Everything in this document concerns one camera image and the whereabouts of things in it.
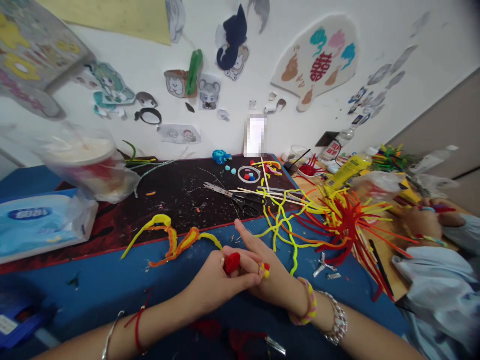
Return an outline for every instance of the blue clay figure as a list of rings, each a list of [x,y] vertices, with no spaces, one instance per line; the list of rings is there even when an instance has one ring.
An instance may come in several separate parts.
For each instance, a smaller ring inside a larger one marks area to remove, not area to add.
[[[223,150],[215,150],[211,157],[218,165],[223,165],[227,160],[232,160],[232,154],[227,154]]]

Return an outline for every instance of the plastic bottle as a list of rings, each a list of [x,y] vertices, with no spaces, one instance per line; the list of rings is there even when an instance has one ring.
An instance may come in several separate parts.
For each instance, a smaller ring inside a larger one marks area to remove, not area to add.
[[[352,156],[335,175],[326,181],[325,186],[334,191],[341,189],[351,177],[368,169],[373,162],[372,156],[377,155],[378,152],[377,149],[370,147],[366,152]]]
[[[420,161],[417,161],[412,166],[408,168],[411,173],[414,174],[423,174],[428,170],[440,165],[445,160],[448,160],[452,156],[452,152],[458,150],[459,148],[455,145],[447,146],[445,150],[436,150],[429,153]]]
[[[321,153],[319,160],[323,163],[335,160],[340,154],[340,151],[354,138],[355,129],[354,126],[351,126],[348,129],[342,130],[335,140]]]

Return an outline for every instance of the red string bracelet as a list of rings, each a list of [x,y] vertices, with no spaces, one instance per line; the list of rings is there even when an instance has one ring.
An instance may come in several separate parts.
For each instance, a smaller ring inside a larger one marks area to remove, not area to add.
[[[140,311],[139,311],[134,317],[132,317],[132,318],[126,323],[126,325],[124,326],[124,329],[126,329],[127,326],[130,325],[130,323],[136,318],[136,323],[135,323],[135,344],[136,344],[136,348],[138,349],[138,352],[139,352],[142,356],[145,356],[145,355],[147,354],[147,352],[142,349],[142,344],[140,344],[140,335],[139,335],[140,317],[142,317],[142,314],[143,314],[143,312],[145,311],[145,309],[147,308],[147,304],[149,303],[150,296],[152,296],[152,288],[149,288],[149,289],[145,290],[144,293],[146,293],[147,291],[149,291],[149,293],[148,293],[148,297],[146,298],[145,305],[143,305],[143,306],[140,308]]]

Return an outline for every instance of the yellow bottle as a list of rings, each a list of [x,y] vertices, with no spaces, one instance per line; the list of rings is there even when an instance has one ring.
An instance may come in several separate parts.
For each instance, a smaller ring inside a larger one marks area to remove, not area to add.
[[[335,175],[326,181],[325,186],[333,191],[341,189],[351,177],[368,169],[373,162],[372,156],[377,155],[378,152],[377,149],[370,147],[366,152],[352,156]]]

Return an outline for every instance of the person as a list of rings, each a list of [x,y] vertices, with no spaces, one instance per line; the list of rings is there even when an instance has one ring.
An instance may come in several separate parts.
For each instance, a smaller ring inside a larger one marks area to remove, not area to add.
[[[142,350],[147,350],[171,333],[186,327],[212,312],[238,293],[250,290],[261,300],[284,308],[298,318],[304,318],[311,310],[307,287],[295,279],[280,262],[275,253],[263,241],[253,236],[240,220],[235,221],[247,250],[225,246],[223,251],[213,251],[190,285],[170,300],[147,308],[139,321],[138,335]],[[240,269],[227,276],[221,262],[232,253],[240,254]],[[259,264],[270,265],[269,278],[259,276]],[[334,328],[334,308],[331,300],[320,292],[314,292],[317,300],[316,316],[311,323],[321,332]],[[422,359],[420,353],[388,329],[357,311],[340,304],[347,315],[347,332],[340,341],[342,347],[357,360]],[[139,355],[134,324],[127,326],[133,316],[122,318],[113,324],[92,330],[53,348],[37,360],[101,359],[106,340],[113,328],[107,346],[109,360],[132,359]]]
[[[420,205],[455,208],[445,199],[425,199]],[[480,218],[413,207],[402,219],[413,235],[437,240],[422,240],[418,247],[408,248],[413,259],[392,259],[412,283],[399,305],[413,329],[407,340],[430,360],[475,359],[480,338]],[[470,260],[442,247],[442,235]]]

